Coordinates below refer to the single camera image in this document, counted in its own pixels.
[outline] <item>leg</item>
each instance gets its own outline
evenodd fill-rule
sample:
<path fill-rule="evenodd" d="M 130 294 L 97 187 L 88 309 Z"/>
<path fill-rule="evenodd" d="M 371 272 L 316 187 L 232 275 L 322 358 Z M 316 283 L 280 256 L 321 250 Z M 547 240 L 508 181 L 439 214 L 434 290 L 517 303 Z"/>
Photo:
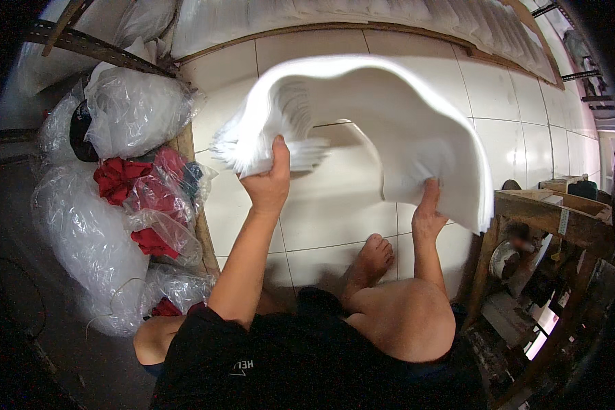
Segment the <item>leg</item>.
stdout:
<path fill-rule="evenodd" d="M 153 316 L 139 326 L 132 344 L 139 363 L 156 365 L 166 358 L 171 340 L 187 316 Z"/>
<path fill-rule="evenodd" d="M 353 314 L 346 322 L 395 359 L 439 359 L 451 348 L 455 333 L 449 301 L 424 279 L 373 287 L 393 261 L 392 246 L 371 235 L 349 269 L 342 303 Z"/>

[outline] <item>wooden plank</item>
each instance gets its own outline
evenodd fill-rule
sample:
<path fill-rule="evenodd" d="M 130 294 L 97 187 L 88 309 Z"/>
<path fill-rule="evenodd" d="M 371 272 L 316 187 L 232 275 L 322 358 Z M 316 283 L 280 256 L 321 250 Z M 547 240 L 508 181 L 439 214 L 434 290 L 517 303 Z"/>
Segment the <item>wooden plank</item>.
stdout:
<path fill-rule="evenodd" d="M 173 144 L 176 149 L 182 155 L 187 157 L 190 161 L 194 160 L 196 154 L 193 148 L 193 133 L 191 123 L 187 124 L 178 135 L 173 138 Z M 206 272 L 216 271 L 219 272 L 219 265 L 216 262 L 216 256 L 214 255 L 214 246 L 212 244 L 212 237 L 210 236 L 210 230 L 207 226 L 207 219 L 205 218 L 205 210 L 201 207 L 196 215 L 196 238 L 201 242 L 203 246 L 203 264 Z"/>
<path fill-rule="evenodd" d="M 583 174 L 581 176 L 566 175 L 560 178 L 554 178 L 554 179 L 549 179 L 546 181 L 541 181 L 539 184 L 539 188 L 567 193 L 567 187 L 570 184 L 576 184 L 578 181 L 586 181 L 586 180 L 588 180 L 588 174 Z"/>
<path fill-rule="evenodd" d="M 540 190 L 502 190 L 504 193 L 510 195 L 516 195 L 519 197 L 529 198 L 530 200 L 542 201 L 551 195 L 557 195 L 563 198 L 563 206 L 579 210 L 588 215 L 597 215 L 602 213 L 604 215 L 607 209 L 610 209 L 610 205 L 601 203 L 598 201 L 589 200 L 581 196 L 571 195 L 570 193 L 563 193 L 552 191 L 549 189 Z"/>
<path fill-rule="evenodd" d="M 566 229 L 559 232 L 561 217 L 567 212 Z M 594 215 L 502 191 L 494 192 L 494 213 L 559 236 L 600 258 L 610 258 L 613 254 L 613 227 Z"/>
<path fill-rule="evenodd" d="M 596 256 L 591 255 L 588 251 L 586 251 L 578 275 L 576 276 L 574 290 L 567 300 L 567 304 L 558 319 L 556 327 L 553 328 L 553 331 L 547 338 L 547 341 L 544 343 L 538 354 L 534 357 L 533 361 L 526 368 L 524 373 L 517 378 L 517 380 L 509 387 L 508 391 L 503 396 L 492 403 L 491 408 L 498 409 L 503 406 L 513 396 L 527 387 L 533 379 L 545 370 L 545 368 L 551 363 L 551 359 L 553 359 L 558 352 L 558 345 L 560 342 L 567 339 L 570 333 L 574 330 L 571 326 L 574 322 L 573 318 L 577 307 L 581 304 L 586 293 L 586 289 L 588 288 L 588 283 L 590 283 L 592 271 L 597 263 L 597 259 L 598 258 Z"/>
<path fill-rule="evenodd" d="M 500 225 L 501 215 L 495 215 L 490 224 L 490 229 L 483 234 L 481 254 L 476 264 L 476 274 L 474 275 L 474 282 L 471 285 L 471 293 L 467 302 L 467 319 L 465 319 L 465 323 L 462 325 L 463 331 L 476 321 L 481 311 L 481 301 L 483 299 L 485 283 L 487 282 L 490 259 L 499 244 Z"/>
<path fill-rule="evenodd" d="M 564 91 L 565 85 L 560 75 L 560 68 L 558 67 L 558 62 L 556 62 L 556 59 L 554 58 L 554 54 L 551 52 L 551 48 L 549 47 L 549 43 L 547 43 L 547 40 L 544 38 L 544 35 L 542 34 L 542 30 L 540 29 L 540 27 L 538 26 L 538 23 L 533 18 L 533 15 L 531 14 L 531 12 L 519 0 L 499 0 L 499 1 L 501 1 L 501 3 L 507 6 L 511 6 L 513 10 L 515 11 L 517 17 L 519 17 L 519 20 L 521 20 L 521 22 L 524 23 L 526 27 L 528 27 L 533 33 L 535 33 L 536 36 L 538 36 L 538 39 L 540 40 L 540 43 L 542 44 L 542 50 L 544 52 L 544 55 L 549 60 L 549 64 L 551 64 L 551 69 L 553 70 L 553 76 L 554 78 L 556 78 L 555 83 L 551 83 L 550 81 L 547 81 L 547 80 L 545 81 Z"/>
<path fill-rule="evenodd" d="M 52 32 L 57 27 L 55 23 L 47 20 L 35 20 L 29 29 L 25 30 L 24 41 L 47 44 Z M 54 46 L 100 61 L 106 61 L 118 67 L 169 78 L 176 78 L 177 76 L 177 67 L 173 64 L 166 70 L 97 37 L 69 27 L 62 29 Z"/>
<path fill-rule="evenodd" d="M 63 12 L 61 12 L 61 16 L 55 25 L 55 29 L 52 30 L 52 34 L 48 37 L 48 42 L 46 46 L 43 48 L 43 53 L 41 55 L 43 57 L 47 57 L 52 50 L 52 47 L 55 46 L 57 39 L 62 34 L 62 31 L 66 27 L 66 25 L 71 21 L 75 13 L 80 10 L 82 5 L 84 4 L 84 0 L 70 0 L 68 4 L 66 4 L 66 8 Z"/>
<path fill-rule="evenodd" d="M 535 24 L 535 20 L 533 20 L 533 17 L 531 16 L 530 13 L 529 13 L 529 18 L 533 21 L 533 24 Z M 205 50 L 201 50 L 196 53 L 190 54 L 188 56 L 181 57 L 177 59 L 175 62 L 180 63 L 182 65 L 182 64 L 188 63 L 189 61 L 195 60 L 198 57 L 202 57 L 206 54 L 219 51 L 231 45 L 237 45 L 237 44 L 249 41 L 249 40 L 259 39 L 262 37 L 278 36 L 280 34 L 288 34 L 288 33 L 298 33 L 300 31 L 330 30 L 330 29 L 370 29 L 370 30 L 381 30 L 381 31 L 398 31 L 400 33 L 416 34 L 419 36 L 431 37 L 431 38 L 435 38 L 435 39 L 439 39 L 443 41 L 448 41 L 449 43 L 460 45 L 466 49 L 467 55 L 471 56 L 472 58 L 476 58 L 476 59 L 483 60 L 483 61 L 489 61 L 495 64 L 500 64 L 502 66 L 512 68 L 514 70 L 522 71 L 526 74 L 529 74 L 530 76 L 541 78 L 543 81 L 553 84 L 559 87 L 560 89 L 564 90 L 565 86 L 563 85 L 563 80 L 560 78 L 560 73 L 558 71 L 558 65 L 556 64 L 556 60 L 551 55 L 551 50 L 549 49 L 547 42 L 544 40 L 544 37 L 542 36 L 542 32 L 540 28 L 537 27 L 537 24 L 535 24 L 535 27 L 536 27 L 536 30 L 534 30 L 534 33 L 537 34 L 538 37 L 541 39 L 542 45 L 544 46 L 543 50 L 544 50 L 545 55 L 547 55 L 547 58 L 549 58 L 549 61 L 553 61 L 553 63 L 551 63 L 551 68 L 553 70 L 553 74 L 556 77 L 556 83 L 551 83 L 549 80 L 538 77 L 534 73 L 528 70 L 525 70 L 525 68 L 521 67 L 519 64 L 512 62 L 506 58 L 484 53 L 480 51 L 479 49 L 477 49 L 474 44 L 470 43 L 467 40 L 463 40 L 458 37 L 450 36 L 444 33 L 438 33 L 437 31 L 432 31 L 432 30 L 428 30 L 425 28 L 412 27 L 412 26 L 406 26 L 404 24 L 387 23 L 387 22 L 368 22 L 368 23 L 328 22 L 328 23 L 313 23 L 313 24 L 303 24 L 300 26 L 276 28 L 272 30 L 261 31 L 259 33 L 250 34 L 249 36 L 239 37 L 237 39 L 226 41 L 225 43 L 213 45 L 211 47 L 208 47 Z"/>

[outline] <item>red cloth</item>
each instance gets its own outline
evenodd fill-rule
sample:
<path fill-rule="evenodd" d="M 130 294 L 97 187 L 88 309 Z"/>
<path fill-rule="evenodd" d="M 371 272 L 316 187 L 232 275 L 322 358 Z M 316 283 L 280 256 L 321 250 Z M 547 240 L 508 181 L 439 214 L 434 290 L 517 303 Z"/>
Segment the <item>red cloth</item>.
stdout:
<path fill-rule="evenodd" d="M 168 255 L 173 259 L 177 258 L 179 255 L 179 253 L 168 246 L 166 242 L 157 235 L 153 228 L 132 232 L 130 237 L 139 244 L 139 249 L 144 255 L 154 255 L 156 257 Z"/>
<path fill-rule="evenodd" d="M 109 158 L 94 172 L 100 196 L 112 205 L 123 206 L 123 201 L 130 195 L 133 179 L 148 175 L 153 164 L 130 162 L 122 158 Z"/>
<path fill-rule="evenodd" d="M 183 226 L 188 225 L 184 212 L 183 201 L 176 196 L 176 191 L 164 183 L 156 170 L 150 175 L 137 178 L 132 185 L 132 199 L 128 204 L 133 211 L 154 209 L 167 214 Z"/>
<path fill-rule="evenodd" d="M 155 154 L 155 166 L 162 167 L 173 181 L 178 184 L 184 178 L 184 168 L 187 161 L 179 152 L 167 146 L 160 147 Z"/>
<path fill-rule="evenodd" d="M 182 316 L 180 309 L 167 297 L 163 297 L 156 307 L 153 307 L 153 316 Z"/>

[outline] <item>finger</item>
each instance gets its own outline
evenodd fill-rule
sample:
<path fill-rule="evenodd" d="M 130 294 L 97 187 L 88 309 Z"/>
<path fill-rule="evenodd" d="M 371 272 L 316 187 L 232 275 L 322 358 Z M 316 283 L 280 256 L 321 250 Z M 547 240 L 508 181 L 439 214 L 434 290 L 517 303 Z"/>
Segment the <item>finger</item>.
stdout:
<path fill-rule="evenodd" d="M 428 214 L 435 213 L 437 201 L 439 201 L 439 183 L 436 178 L 429 178 L 424 183 L 424 196 L 419 208 Z"/>
<path fill-rule="evenodd" d="M 289 178 L 289 148 L 282 135 L 276 136 L 271 146 L 273 150 L 273 167 L 269 174 L 278 178 Z"/>

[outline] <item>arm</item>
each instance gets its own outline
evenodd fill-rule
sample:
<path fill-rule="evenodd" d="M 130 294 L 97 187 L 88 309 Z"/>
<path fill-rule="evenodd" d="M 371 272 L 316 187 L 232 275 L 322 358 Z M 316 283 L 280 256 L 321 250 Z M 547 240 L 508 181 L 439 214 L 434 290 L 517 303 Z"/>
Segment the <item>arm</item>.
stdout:
<path fill-rule="evenodd" d="M 414 243 L 414 276 L 434 283 L 445 295 L 442 266 L 435 248 L 435 240 L 448 218 L 435 208 L 439 201 L 437 179 L 426 181 L 424 197 L 412 216 L 412 242 Z"/>
<path fill-rule="evenodd" d="M 260 301 L 271 235 L 289 193 L 289 150 L 282 136 L 273 141 L 273 167 L 241 184 L 252 207 L 239 232 L 207 305 L 224 320 L 250 329 Z"/>

